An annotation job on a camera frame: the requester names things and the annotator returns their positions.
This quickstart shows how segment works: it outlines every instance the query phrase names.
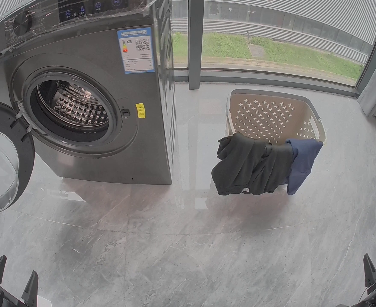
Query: open washing machine door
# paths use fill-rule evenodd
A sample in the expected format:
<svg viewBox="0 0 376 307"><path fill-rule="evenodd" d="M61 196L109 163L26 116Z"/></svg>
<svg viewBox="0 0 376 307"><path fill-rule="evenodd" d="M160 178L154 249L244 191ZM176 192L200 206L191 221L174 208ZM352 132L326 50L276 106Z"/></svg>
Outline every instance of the open washing machine door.
<svg viewBox="0 0 376 307"><path fill-rule="evenodd" d="M21 113L0 102L0 212L26 189L35 162L31 127Z"/></svg>

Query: grass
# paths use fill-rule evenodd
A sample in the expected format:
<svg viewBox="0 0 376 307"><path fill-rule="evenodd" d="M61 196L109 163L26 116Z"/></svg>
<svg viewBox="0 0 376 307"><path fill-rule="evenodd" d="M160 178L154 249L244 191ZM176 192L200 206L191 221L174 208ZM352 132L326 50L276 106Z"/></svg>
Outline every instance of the grass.
<svg viewBox="0 0 376 307"><path fill-rule="evenodd" d="M187 36L182 33L175 33L173 35L173 43L174 55L176 57L186 57ZM261 59L265 61L314 68L353 79L358 79L363 70L363 65L337 57L334 54L277 42L270 38L253 37L250 39L250 43L264 48L265 56ZM247 44L245 36L207 33L204 34L202 56L254 59Z"/></svg>
<svg viewBox="0 0 376 307"><path fill-rule="evenodd" d="M362 65L328 52L275 42L269 38L254 37L250 41L252 44L262 46L265 49L266 59L275 63L314 68L354 79L358 79L363 71Z"/></svg>

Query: marble floor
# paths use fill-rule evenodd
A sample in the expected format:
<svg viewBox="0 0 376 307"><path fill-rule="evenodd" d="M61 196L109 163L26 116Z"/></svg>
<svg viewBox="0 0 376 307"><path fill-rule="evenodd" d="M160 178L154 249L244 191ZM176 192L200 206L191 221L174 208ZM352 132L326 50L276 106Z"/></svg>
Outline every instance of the marble floor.
<svg viewBox="0 0 376 307"><path fill-rule="evenodd" d="M316 107L328 140L295 195L217 195L211 169L235 88ZM59 178L36 157L25 193L0 213L4 288L20 297L34 269L53 307L357 303L365 253L376 267L376 120L355 99L306 90L176 90L172 186Z"/></svg>

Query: front-load washing machine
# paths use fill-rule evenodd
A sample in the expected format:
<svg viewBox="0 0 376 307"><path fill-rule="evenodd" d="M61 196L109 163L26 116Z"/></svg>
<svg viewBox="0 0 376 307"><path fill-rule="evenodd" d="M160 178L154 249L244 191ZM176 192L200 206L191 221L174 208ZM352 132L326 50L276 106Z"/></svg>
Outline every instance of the front-load washing machine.
<svg viewBox="0 0 376 307"><path fill-rule="evenodd" d="M170 8L35 0L0 21L0 174L16 171L0 175L0 211L25 189L34 151L60 177L171 184Z"/></svg>

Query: laundry basket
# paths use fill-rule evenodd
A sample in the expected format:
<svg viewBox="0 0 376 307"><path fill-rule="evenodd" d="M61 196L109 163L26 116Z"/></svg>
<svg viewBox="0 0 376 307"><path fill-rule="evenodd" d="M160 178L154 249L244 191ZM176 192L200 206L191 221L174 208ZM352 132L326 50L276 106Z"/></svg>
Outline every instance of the laundry basket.
<svg viewBox="0 0 376 307"><path fill-rule="evenodd" d="M226 132L282 144L287 139L326 143L326 131L310 100L288 93L236 89L226 104Z"/></svg>

